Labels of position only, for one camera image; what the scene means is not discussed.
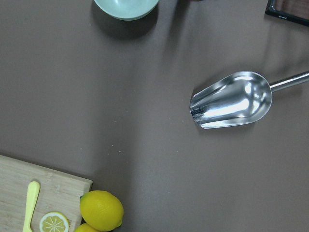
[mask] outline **wooden cutting board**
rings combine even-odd
[[[80,197],[90,191],[92,181],[71,174],[0,155],[0,232],[22,232],[28,184],[36,180],[41,189],[31,228],[39,232],[43,215],[63,213],[70,221],[69,232],[80,224]]]

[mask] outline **lemon slice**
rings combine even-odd
[[[60,212],[45,214],[40,220],[40,232],[68,232],[69,221]]]

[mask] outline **lemon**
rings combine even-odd
[[[89,226],[87,223],[84,223],[77,227],[74,232],[100,232],[97,231],[96,229],[93,229],[91,226]]]
[[[81,214],[98,231],[111,231],[122,224],[124,208],[114,195],[95,190],[86,193],[80,202]]]
[[[40,232],[68,232],[69,221],[60,212],[45,214],[40,220]]]

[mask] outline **spoon handle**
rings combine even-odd
[[[23,232],[29,231],[30,229],[30,224],[32,221],[32,216],[38,199],[39,191],[40,191],[40,184],[38,182],[32,181],[29,183],[27,190],[26,212],[25,212]]]
[[[295,75],[295,76],[285,78],[283,80],[271,83],[269,85],[270,85],[271,91],[276,92],[278,90],[281,90],[281,89],[284,89],[284,88],[287,88],[287,87],[291,87],[291,86],[301,84],[305,81],[309,81],[309,71],[303,72],[303,73]]]

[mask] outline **metal scoop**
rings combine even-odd
[[[260,74],[236,72],[195,94],[194,121],[204,129],[255,122],[270,109],[272,93],[309,80],[309,71],[269,84]]]

